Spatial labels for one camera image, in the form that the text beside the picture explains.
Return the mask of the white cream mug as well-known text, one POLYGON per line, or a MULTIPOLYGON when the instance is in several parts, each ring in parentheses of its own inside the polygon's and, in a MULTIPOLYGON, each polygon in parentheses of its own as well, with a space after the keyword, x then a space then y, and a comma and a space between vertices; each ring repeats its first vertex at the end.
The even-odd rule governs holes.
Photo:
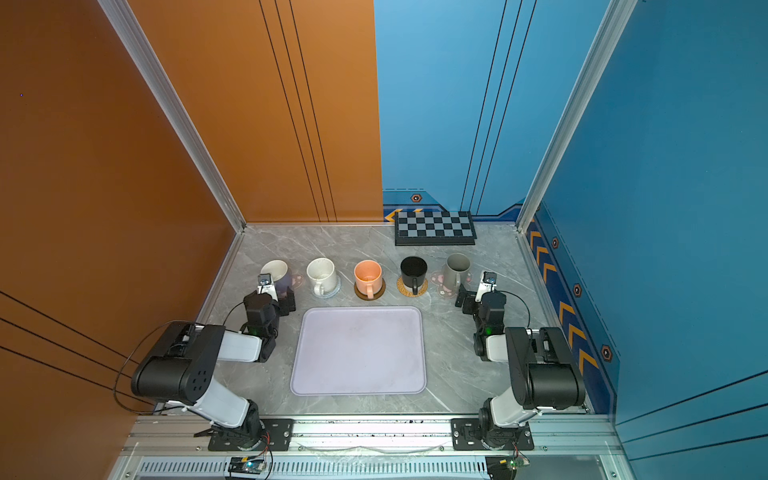
POLYGON ((339 282, 335 264, 328 258, 312 260, 307 266, 306 273, 311 283, 312 293, 313 286, 317 283, 323 283, 327 289, 331 289, 339 282))

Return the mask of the white mug purple handle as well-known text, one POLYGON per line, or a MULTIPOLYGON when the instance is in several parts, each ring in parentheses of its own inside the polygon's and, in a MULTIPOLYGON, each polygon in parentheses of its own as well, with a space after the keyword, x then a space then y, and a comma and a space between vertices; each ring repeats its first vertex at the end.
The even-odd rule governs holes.
POLYGON ((285 290, 293 284, 292 271, 283 260, 275 259, 268 261, 262 266, 260 273, 270 274, 272 283, 277 290, 285 290))

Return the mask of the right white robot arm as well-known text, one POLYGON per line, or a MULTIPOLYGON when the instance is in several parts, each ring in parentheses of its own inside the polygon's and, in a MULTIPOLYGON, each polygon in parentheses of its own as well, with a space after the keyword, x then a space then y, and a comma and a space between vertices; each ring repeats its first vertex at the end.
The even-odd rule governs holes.
POLYGON ((582 374, 564 334, 557 327, 507 327, 504 313, 508 293, 497 288, 497 275, 482 273, 478 289, 461 286, 456 305, 475 323, 475 354, 487 362, 508 366, 510 386, 486 399, 476 419, 454 419, 456 450, 534 448, 528 422, 549 411, 584 404, 582 374))

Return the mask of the pink cherry blossom coaster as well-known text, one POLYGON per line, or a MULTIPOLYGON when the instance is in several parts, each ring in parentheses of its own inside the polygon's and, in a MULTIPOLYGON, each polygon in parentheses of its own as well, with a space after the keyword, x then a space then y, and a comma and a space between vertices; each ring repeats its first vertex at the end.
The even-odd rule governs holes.
POLYGON ((469 271, 457 272, 451 269, 432 275, 431 280, 437 285, 438 293, 443 297, 455 297, 459 288, 470 288, 472 274, 469 271))

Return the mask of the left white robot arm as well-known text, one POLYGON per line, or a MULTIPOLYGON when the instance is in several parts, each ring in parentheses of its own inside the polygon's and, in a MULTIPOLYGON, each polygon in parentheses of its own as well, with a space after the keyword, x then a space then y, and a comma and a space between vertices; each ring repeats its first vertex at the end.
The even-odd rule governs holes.
POLYGON ((266 452, 271 435, 255 401, 241 397, 214 378, 219 362, 264 363, 277 345, 280 319, 296 310, 292 279, 258 277, 257 289, 242 301, 246 321, 239 330, 224 325, 173 321, 131 378, 132 393, 187 409, 210 427, 199 434, 211 451, 266 452))

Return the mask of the grey mug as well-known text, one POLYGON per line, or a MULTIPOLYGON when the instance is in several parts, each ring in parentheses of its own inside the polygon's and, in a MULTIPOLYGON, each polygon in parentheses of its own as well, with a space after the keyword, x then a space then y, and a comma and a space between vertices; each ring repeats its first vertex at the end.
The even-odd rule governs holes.
POLYGON ((457 272, 469 271, 471 269, 471 260, 464 254, 454 253, 448 256, 444 269, 451 269, 457 272))

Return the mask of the woven rattan round coaster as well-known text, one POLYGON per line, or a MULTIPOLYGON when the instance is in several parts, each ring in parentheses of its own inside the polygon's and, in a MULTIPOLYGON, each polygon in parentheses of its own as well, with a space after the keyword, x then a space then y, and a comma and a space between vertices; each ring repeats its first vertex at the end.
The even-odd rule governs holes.
POLYGON ((414 294, 413 289, 407 286, 401 277, 397 279, 397 289, 400 292, 400 294, 405 297, 416 298, 416 297, 423 296, 428 291, 428 287, 429 287, 429 282, 427 280, 424 280, 424 282, 418 288, 417 293, 414 294))

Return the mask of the brown wooden round coaster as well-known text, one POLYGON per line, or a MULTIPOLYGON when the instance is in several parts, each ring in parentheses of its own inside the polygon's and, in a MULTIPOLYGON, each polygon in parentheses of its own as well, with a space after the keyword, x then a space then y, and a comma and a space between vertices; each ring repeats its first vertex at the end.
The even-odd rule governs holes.
POLYGON ((365 294, 364 292, 361 292, 358 289, 358 286, 357 286, 356 283, 353 284, 353 289, 354 289, 355 295, 358 298, 360 298, 361 300, 363 300, 363 301, 374 301, 374 300, 378 300, 379 298, 381 298, 384 295, 384 293, 386 291, 386 286, 387 286, 386 285, 386 281, 382 281, 381 289, 377 293, 375 293, 371 298, 369 298, 367 296, 367 294, 365 294))

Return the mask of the orange mug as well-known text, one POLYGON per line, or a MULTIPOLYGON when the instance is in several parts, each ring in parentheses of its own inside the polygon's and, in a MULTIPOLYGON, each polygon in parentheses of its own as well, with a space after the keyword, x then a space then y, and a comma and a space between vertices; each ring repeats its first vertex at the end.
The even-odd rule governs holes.
POLYGON ((383 270, 374 260, 363 260, 354 268, 355 283, 361 292, 371 298, 382 286, 383 270))

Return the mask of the black mug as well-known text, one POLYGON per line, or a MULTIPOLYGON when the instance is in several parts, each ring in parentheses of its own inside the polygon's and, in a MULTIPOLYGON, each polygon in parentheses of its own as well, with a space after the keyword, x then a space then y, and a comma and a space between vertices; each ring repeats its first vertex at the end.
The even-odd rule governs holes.
POLYGON ((427 262, 417 256, 409 256, 400 264, 400 279, 404 287, 414 296, 417 296, 425 281, 428 270, 427 262))

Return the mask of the clear glass round coaster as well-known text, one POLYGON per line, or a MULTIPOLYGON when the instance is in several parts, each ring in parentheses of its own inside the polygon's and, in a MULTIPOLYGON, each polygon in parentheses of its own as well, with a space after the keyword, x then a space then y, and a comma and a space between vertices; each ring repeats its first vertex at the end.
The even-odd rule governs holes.
POLYGON ((328 299, 335 296, 341 289, 342 284, 337 282, 331 289, 327 289, 323 283, 317 283, 313 286, 313 295, 320 299, 328 299))

